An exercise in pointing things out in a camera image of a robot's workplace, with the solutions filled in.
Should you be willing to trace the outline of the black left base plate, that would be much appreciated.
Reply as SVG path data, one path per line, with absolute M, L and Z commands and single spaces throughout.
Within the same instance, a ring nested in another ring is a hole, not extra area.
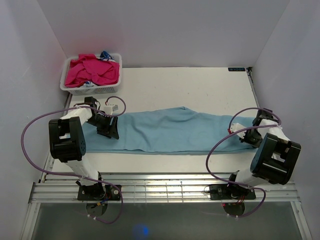
M 119 201 L 121 185 L 101 185 L 96 183 L 91 186 L 80 186 L 77 193 L 78 201 Z

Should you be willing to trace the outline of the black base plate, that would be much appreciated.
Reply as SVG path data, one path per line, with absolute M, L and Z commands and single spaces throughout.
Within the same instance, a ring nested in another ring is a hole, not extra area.
M 211 200 L 239 200 L 244 197 L 245 200 L 255 200 L 254 190 L 249 190 L 235 184 L 212 184 L 209 186 Z
M 80 186 L 77 193 L 78 201 L 119 201 L 121 185 L 101 185 L 96 183 L 91 186 Z

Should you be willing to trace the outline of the aluminium rail frame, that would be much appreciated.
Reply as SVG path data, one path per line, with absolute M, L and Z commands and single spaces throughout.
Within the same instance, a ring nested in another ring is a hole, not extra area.
M 104 175 L 107 181 L 122 186 L 124 203 L 210 203 L 209 185 L 219 184 L 209 174 L 133 174 L 111 173 Z M 42 204 L 78 203 L 78 189 L 74 176 L 45 175 L 33 184 L 28 201 L 28 209 L 21 239 L 30 240 Z M 286 185 L 260 184 L 256 188 L 256 198 L 268 202 L 288 202 L 293 210 L 302 239 L 310 240 L 312 235 L 302 210 L 300 196 L 294 182 Z

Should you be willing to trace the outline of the pink garment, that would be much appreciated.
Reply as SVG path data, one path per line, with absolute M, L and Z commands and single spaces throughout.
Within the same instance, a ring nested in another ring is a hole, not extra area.
M 94 86 L 117 84 L 120 77 L 118 62 L 101 61 L 94 54 L 79 54 L 69 62 L 69 70 L 64 82 L 67 88 L 79 88 L 86 83 Z

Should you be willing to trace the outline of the dark table label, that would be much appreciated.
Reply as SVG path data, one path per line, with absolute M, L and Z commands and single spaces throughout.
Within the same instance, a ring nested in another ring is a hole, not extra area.
M 228 67 L 229 72 L 245 72 L 246 69 L 244 67 Z

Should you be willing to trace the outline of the white plastic laundry basket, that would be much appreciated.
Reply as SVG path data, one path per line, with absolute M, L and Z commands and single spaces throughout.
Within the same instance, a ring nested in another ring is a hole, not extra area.
M 77 96 L 115 93 L 122 75 L 123 61 L 118 53 L 79 54 L 65 61 L 60 88 Z

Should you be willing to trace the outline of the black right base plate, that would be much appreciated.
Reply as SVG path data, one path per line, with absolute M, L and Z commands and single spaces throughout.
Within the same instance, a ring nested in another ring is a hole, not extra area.
M 212 184 L 209 186 L 211 200 L 239 200 L 244 197 L 245 200 L 255 200 L 254 190 L 249 190 L 235 184 Z

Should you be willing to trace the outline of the blue white patterned garment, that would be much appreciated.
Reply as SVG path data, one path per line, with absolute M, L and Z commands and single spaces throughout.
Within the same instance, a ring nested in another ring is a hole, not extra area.
M 105 50 L 100 53 L 98 59 L 104 62 L 116 62 L 116 60 Z

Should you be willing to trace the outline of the light blue trousers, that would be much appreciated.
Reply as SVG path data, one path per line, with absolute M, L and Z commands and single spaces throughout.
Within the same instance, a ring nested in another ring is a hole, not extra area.
M 87 153 L 207 155 L 227 136 L 231 119 L 181 106 L 119 116 L 119 139 L 98 134 L 89 123 L 82 130 Z

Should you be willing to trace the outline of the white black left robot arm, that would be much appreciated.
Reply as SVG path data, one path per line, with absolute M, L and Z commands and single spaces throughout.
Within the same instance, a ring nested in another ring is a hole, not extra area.
M 99 101 L 94 97 L 85 97 L 84 102 L 65 116 L 52 119 L 48 123 L 50 154 L 54 159 L 69 166 L 73 173 L 79 175 L 76 182 L 80 193 L 94 200 L 106 196 L 106 187 L 101 182 L 101 174 L 85 157 L 87 146 L 83 125 L 88 123 L 96 128 L 96 133 L 108 139 L 119 139 L 118 118 L 113 113 L 118 110 L 116 104 L 105 103 L 99 109 Z

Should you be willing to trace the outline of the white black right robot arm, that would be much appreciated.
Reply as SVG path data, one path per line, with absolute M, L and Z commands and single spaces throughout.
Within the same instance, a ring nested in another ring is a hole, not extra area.
M 252 125 L 255 129 L 237 134 L 240 142 L 255 148 L 256 153 L 249 168 L 230 175 L 232 182 L 225 191 L 232 199 L 247 196 L 257 185 L 286 185 L 301 152 L 301 145 L 284 134 L 281 121 L 271 110 L 259 108 Z

